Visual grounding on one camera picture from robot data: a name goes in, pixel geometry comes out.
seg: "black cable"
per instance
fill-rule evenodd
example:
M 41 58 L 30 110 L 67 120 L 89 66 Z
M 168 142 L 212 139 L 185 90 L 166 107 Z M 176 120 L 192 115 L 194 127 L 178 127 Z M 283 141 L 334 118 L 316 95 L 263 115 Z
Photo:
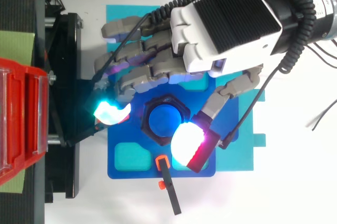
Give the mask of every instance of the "black cable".
M 270 75 L 268 76 L 268 78 L 265 80 L 264 84 L 260 88 L 259 92 L 255 96 L 254 100 L 252 101 L 251 105 L 248 107 L 248 109 L 246 110 L 246 112 L 243 114 L 242 118 L 236 124 L 236 126 L 234 127 L 234 129 L 223 139 L 222 143 L 219 145 L 220 148 L 226 149 L 228 147 L 228 145 L 232 142 L 232 140 L 233 140 L 233 138 L 235 136 L 235 133 L 237 132 L 237 130 L 239 129 L 239 127 L 242 125 L 242 123 L 245 121 L 245 119 L 248 117 L 249 113 L 252 111 L 253 107 L 257 103 L 258 99 L 260 98 L 261 94 L 263 93 L 264 89 L 266 88 L 266 86 L 268 85 L 268 83 L 270 82 L 270 80 L 273 78 L 273 76 L 279 70 L 280 70 L 280 66 L 277 66 L 272 71 L 272 73 L 270 73 Z
M 327 51 L 325 51 L 322 47 L 320 47 L 316 42 L 314 43 L 314 45 L 321 50 L 324 54 L 326 54 L 327 56 L 330 56 L 331 58 L 334 58 L 335 60 L 337 60 L 336 56 L 333 56 L 332 54 L 329 54 Z
M 141 27 L 141 25 L 147 20 L 147 18 L 150 16 L 150 13 L 145 14 L 139 22 L 135 25 L 135 27 L 129 32 L 127 37 L 123 39 L 121 44 L 118 46 L 118 48 L 114 51 L 111 52 L 111 56 L 109 60 L 104 64 L 104 66 L 96 72 L 96 74 L 93 76 L 91 79 L 91 84 L 94 85 L 97 83 L 100 79 L 102 79 L 104 72 L 106 69 L 109 67 L 110 63 L 112 63 L 112 60 L 117 56 L 117 54 L 120 52 L 120 50 L 125 46 L 125 44 L 131 39 L 132 35 L 137 31 L 138 28 Z
M 313 49 L 312 47 L 309 47 L 309 46 L 306 46 L 307 48 L 309 48 L 315 55 L 317 55 L 326 65 L 334 68 L 334 69 L 337 69 L 337 66 L 334 66 L 332 64 L 330 64 L 329 62 L 327 62 L 319 53 L 317 53 L 315 51 L 315 49 Z
M 313 127 L 312 131 L 314 131 L 316 129 L 316 127 L 318 126 L 318 124 L 320 123 L 320 121 L 322 120 L 322 118 L 324 117 L 324 115 L 330 110 L 331 107 L 333 107 L 335 104 L 337 103 L 337 99 L 335 101 L 332 102 L 332 104 L 330 104 L 328 106 L 328 108 L 326 108 L 324 110 L 324 112 L 322 113 L 322 115 L 320 116 L 320 118 L 317 120 L 315 126 Z

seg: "glowing fingertip sensor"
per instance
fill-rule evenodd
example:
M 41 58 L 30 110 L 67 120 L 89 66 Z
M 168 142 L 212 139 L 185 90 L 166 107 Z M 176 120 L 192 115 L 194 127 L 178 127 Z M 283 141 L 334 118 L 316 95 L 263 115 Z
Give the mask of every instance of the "glowing fingertip sensor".
M 94 116 L 106 125 L 115 125 L 122 122 L 131 112 L 131 105 L 118 109 L 107 101 L 102 101 L 94 112 Z
M 192 122 L 180 124 L 171 141 L 172 157 L 187 166 L 204 140 L 204 131 L 199 126 Z

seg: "blue tray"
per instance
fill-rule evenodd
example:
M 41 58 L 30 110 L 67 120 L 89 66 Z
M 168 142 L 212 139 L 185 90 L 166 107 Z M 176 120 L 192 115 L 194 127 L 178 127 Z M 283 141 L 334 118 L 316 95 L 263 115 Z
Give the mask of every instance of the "blue tray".
M 107 5 L 107 21 L 133 15 L 143 16 L 153 9 L 156 9 L 156 6 Z M 108 44 L 107 49 L 113 51 L 117 46 L 118 44 Z M 128 71 L 123 71 L 113 78 L 118 80 Z M 110 127 L 108 130 L 109 177 L 113 179 L 160 177 L 161 174 L 158 173 L 154 161 L 160 154 L 168 156 L 172 164 L 170 168 L 172 177 L 210 177 L 216 170 L 253 170 L 253 147 L 265 146 L 265 135 L 253 134 L 252 113 L 236 134 L 233 140 L 236 142 L 232 142 L 226 150 L 217 148 L 213 151 L 203 170 L 198 174 L 179 165 L 174 159 L 172 160 L 170 145 L 161 147 L 140 130 L 144 103 L 152 98 L 164 94 L 173 94 L 191 110 L 192 117 L 202 107 L 216 86 L 224 85 L 236 76 L 238 74 L 213 79 L 205 75 L 199 81 L 180 85 L 163 84 L 146 93 L 136 94 L 131 103 L 131 118 L 122 124 Z M 222 137 L 227 135 L 255 97 L 256 91 L 258 90 L 241 95 L 240 98 L 229 100 L 213 121 L 211 128 Z M 260 101 L 264 101 L 264 95 L 261 96 Z M 172 112 L 171 114 L 172 120 L 174 120 L 176 118 L 175 113 Z M 177 123 L 172 123 L 170 130 L 174 126 L 177 126 Z

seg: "black bracket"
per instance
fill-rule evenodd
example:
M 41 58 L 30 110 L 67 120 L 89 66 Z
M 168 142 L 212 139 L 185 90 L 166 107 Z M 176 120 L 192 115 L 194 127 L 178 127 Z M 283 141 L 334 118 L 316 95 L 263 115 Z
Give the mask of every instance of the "black bracket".
M 170 174 L 170 171 L 169 171 L 169 167 L 167 166 L 167 162 L 166 162 L 165 158 L 159 159 L 158 162 L 159 162 L 159 167 L 161 169 L 162 176 L 163 176 L 163 179 L 164 179 L 165 188 L 167 189 L 168 197 L 170 198 L 170 202 L 171 202 L 171 205 L 172 205 L 174 215 L 179 215 L 179 214 L 181 214 L 181 209 L 180 209 L 180 206 L 179 206 L 177 194 L 175 193 L 175 190 L 174 190 L 174 186 L 173 186 L 172 177 L 171 177 L 171 174 Z

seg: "robotic hand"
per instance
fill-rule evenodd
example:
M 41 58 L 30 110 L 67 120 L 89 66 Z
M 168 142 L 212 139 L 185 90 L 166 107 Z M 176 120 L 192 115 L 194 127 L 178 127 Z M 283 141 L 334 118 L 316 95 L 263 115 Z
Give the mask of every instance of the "robotic hand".
M 94 93 L 107 93 L 108 103 L 115 105 L 112 112 L 107 107 L 97 112 L 99 106 L 95 111 L 95 116 L 108 125 L 125 118 L 136 92 L 164 83 L 198 80 L 205 73 L 218 77 L 243 71 L 218 87 L 192 118 L 206 139 L 207 134 L 211 135 L 211 140 L 206 140 L 208 145 L 199 144 L 193 151 L 205 156 L 205 161 L 215 146 L 228 146 L 276 72 L 290 73 L 307 44 L 337 36 L 337 0 L 174 0 L 143 18 L 132 16 L 109 22 L 103 26 L 102 35 L 107 42 L 122 42 L 115 52 L 102 55 L 94 65 Z M 228 99 L 258 85 L 268 56 L 283 52 L 284 59 L 238 125 L 228 138 L 219 141 L 218 135 L 209 130 L 212 120 Z M 116 84 L 102 78 L 130 66 L 135 68 Z M 198 172 L 204 163 L 199 160 L 197 164 L 191 160 L 187 166 Z

